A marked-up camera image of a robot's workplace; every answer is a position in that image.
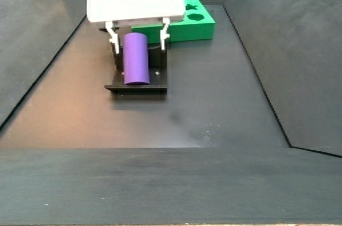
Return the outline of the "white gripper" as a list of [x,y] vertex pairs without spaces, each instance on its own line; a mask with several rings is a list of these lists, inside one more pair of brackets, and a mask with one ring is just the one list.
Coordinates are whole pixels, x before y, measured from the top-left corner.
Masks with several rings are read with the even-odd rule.
[[122,27],[162,22],[159,36],[164,51],[170,23],[182,21],[184,13],[184,0],[87,0],[87,18],[92,23],[106,23],[115,54],[120,53],[120,44],[114,23]]

